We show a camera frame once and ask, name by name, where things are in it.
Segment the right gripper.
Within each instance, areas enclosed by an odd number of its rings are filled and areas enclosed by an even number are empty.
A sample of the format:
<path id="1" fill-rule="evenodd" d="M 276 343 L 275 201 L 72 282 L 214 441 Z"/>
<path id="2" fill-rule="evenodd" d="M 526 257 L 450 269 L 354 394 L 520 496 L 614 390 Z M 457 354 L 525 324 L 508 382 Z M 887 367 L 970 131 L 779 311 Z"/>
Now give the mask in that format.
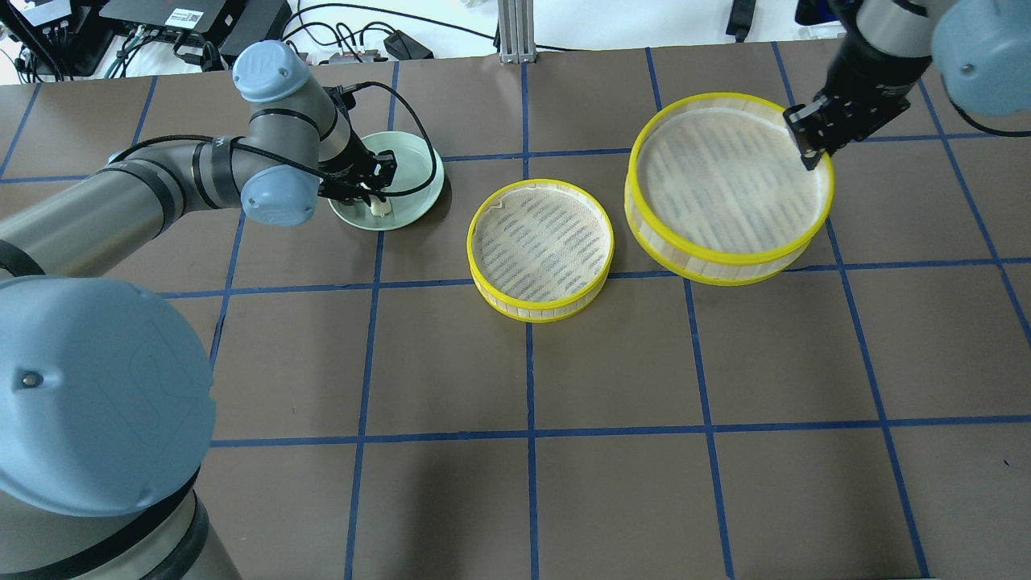
<path id="1" fill-rule="evenodd" d="M 813 103 L 783 113 L 805 170 L 814 170 L 851 142 L 862 142 L 909 109 L 913 82 L 885 81 L 853 69 L 830 71 Z"/>

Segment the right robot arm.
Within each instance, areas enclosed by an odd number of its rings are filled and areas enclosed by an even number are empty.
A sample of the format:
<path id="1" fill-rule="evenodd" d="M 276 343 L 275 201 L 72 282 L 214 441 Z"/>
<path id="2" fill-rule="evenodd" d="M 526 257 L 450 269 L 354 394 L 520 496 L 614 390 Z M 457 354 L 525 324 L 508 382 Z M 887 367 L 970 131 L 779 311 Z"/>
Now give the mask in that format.
<path id="1" fill-rule="evenodd" d="M 805 169 L 909 110 L 907 96 L 931 66 L 968 125 L 986 135 L 1029 135 L 984 124 L 1029 110 L 1027 1 L 830 1 L 828 8 L 846 34 L 813 101 L 783 114 Z"/>

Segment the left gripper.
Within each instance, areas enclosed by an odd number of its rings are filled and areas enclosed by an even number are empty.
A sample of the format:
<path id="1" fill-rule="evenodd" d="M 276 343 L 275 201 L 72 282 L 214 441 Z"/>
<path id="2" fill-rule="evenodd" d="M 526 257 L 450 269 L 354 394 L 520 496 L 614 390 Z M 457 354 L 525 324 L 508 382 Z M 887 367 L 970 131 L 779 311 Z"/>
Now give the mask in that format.
<path id="1" fill-rule="evenodd" d="M 384 203 L 383 190 L 398 168 L 394 151 L 371 151 L 364 143 L 350 143 L 340 153 L 321 162 L 323 172 L 336 179 L 321 183 L 324 198 L 346 198 L 346 203 Z"/>

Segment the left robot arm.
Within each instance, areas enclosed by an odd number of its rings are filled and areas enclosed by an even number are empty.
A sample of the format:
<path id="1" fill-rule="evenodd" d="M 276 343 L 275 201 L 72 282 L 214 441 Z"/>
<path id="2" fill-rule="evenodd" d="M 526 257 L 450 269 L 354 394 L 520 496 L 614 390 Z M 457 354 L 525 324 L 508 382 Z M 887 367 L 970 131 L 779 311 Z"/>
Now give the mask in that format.
<path id="1" fill-rule="evenodd" d="M 324 87 L 287 44 L 231 70 L 245 135 L 165 135 L 2 221 L 2 576 L 239 579 L 196 480 L 213 368 L 164 298 L 108 271 L 185 214 L 297 226 L 387 195 L 396 161 L 351 127 L 369 82 Z"/>

